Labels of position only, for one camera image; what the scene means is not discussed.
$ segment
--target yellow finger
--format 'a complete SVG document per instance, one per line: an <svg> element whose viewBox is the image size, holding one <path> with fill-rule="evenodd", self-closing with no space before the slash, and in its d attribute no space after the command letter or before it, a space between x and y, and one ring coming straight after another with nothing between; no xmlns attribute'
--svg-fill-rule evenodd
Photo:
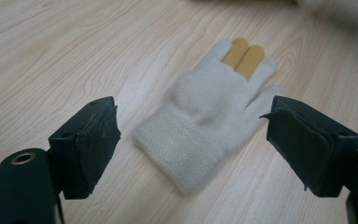
<svg viewBox="0 0 358 224"><path fill-rule="evenodd" d="M236 68L248 49L248 42L240 37L232 41L231 50L228 52L226 57L223 59L223 63L228 64L232 68Z"/></svg>
<svg viewBox="0 0 358 224"><path fill-rule="evenodd" d="M263 48L257 45L251 46L246 50L245 55L239 65L235 68L235 71L243 75L246 79L249 79L263 59Z"/></svg>

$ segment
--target wooden table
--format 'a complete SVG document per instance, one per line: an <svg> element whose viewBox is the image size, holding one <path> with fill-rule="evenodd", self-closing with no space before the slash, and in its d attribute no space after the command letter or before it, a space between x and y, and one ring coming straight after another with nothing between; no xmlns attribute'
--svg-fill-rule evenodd
<svg viewBox="0 0 358 224"><path fill-rule="evenodd" d="M131 133L220 39L246 37L279 63L271 83L358 132L358 0L0 0L0 161L112 95L122 139L67 223L346 223L308 191L263 126L201 193L182 196Z"/></svg>

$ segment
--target black metal bracket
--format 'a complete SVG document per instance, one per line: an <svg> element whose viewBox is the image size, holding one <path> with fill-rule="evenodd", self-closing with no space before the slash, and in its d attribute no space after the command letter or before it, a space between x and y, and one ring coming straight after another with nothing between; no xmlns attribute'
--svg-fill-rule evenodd
<svg viewBox="0 0 358 224"><path fill-rule="evenodd" d="M59 194L85 199L115 151L120 131L113 97L85 105L48 140L0 164L0 223L63 223Z"/></svg>
<svg viewBox="0 0 358 224"><path fill-rule="evenodd" d="M297 100L275 96L267 139L318 197L337 197L343 186L349 220L358 223L358 133Z"/></svg>

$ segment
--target glove cuff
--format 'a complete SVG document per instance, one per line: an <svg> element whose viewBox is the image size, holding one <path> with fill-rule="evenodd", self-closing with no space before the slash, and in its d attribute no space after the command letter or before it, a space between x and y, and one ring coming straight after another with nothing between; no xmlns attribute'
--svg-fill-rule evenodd
<svg viewBox="0 0 358 224"><path fill-rule="evenodd" d="M213 177L226 156L210 134L172 104L139 125L134 139L184 194Z"/></svg>

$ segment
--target knit glove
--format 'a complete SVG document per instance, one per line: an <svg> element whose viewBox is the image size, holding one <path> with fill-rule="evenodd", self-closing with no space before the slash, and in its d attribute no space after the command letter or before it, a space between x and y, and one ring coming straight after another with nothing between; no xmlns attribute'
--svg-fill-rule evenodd
<svg viewBox="0 0 358 224"><path fill-rule="evenodd" d="M198 191L264 122L272 86L255 95L277 70L264 51L246 40L222 40L168 90L169 102L139 125L134 139L184 193Z"/></svg>

